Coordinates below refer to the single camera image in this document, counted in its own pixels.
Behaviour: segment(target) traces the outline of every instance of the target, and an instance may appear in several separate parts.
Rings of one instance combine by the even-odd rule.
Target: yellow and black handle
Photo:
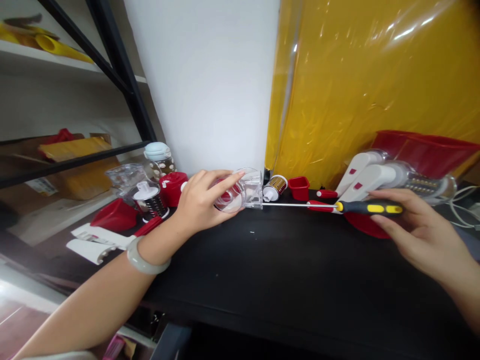
[[[387,218],[400,216],[404,212],[402,205],[390,200],[338,201],[335,205],[340,213],[379,214]]]

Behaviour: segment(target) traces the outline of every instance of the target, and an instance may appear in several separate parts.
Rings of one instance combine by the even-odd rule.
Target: red handle
[[[153,229],[155,229],[157,226],[159,226],[163,222],[164,220],[160,216],[155,216],[153,219],[151,219],[149,222],[143,225],[140,229],[138,229],[134,235],[137,238],[140,236],[147,235],[149,232],[151,232]]]
[[[333,190],[318,190],[316,195],[321,199],[334,199],[339,197],[338,192]]]
[[[330,205],[330,204],[327,204],[325,202],[320,202],[320,201],[316,201],[316,200],[308,200],[307,204],[310,204],[310,205]],[[307,209],[312,210],[312,211],[320,211],[320,212],[323,212],[323,213],[331,213],[334,210],[333,207],[308,207]]]

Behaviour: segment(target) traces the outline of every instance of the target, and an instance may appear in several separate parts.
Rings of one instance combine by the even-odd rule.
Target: screwdriver
[[[334,205],[328,204],[295,204],[295,203],[278,203],[278,202],[264,202],[267,206],[287,206],[287,207],[301,207],[301,208],[330,208],[337,210],[339,213],[357,213],[374,215],[380,214],[385,217],[399,216],[404,212],[404,208],[398,202],[390,200],[371,199],[368,201],[337,201]]]

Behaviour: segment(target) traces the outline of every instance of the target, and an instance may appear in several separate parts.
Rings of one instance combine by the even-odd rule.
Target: electrical cord
[[[459,191],[457,191],[455,193],[455,196],[450,199],[450,201],[448,202],[448,205],[450,205],[450,209],[451,209],[451,212],[453,213],[453,215],[455,215],[455,217],[460,220],[461,224],[457,223],[457,222],[453,222],[453,221],[450,221],[452,224],[460,227],[460,228],[465,228],[465,229],[475,229],[475,230],[480,230],[480,217],[475,214],[474,212],[464,208],[464,207],[461,207],[461,206],[458,206],[458,205],[455,205],[454,202],[458,201],[458,200],[461,200],[463,198],[466,198],[467,196],[469,196],[470,194],[472,194],[477,188],[479,188],[480,186],[475,186],[475,185],[472,185],[472,186],[467,186]],[[469,222],[466,222],[465,220],[463,220],[459,213],[457,212],[457,210],[455,209],[462,209],[463,211],[469,213],[472,217],[474,217],[476,220],[478,220],[478,224],[476,225],[473,225]]]

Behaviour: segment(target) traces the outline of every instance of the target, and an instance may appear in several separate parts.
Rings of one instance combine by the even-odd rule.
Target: black tabletop
[[[391,240],[341,215],[246,209],[192,237],[144,300],[186,319],[348,359],[469,359],[454,303]]]

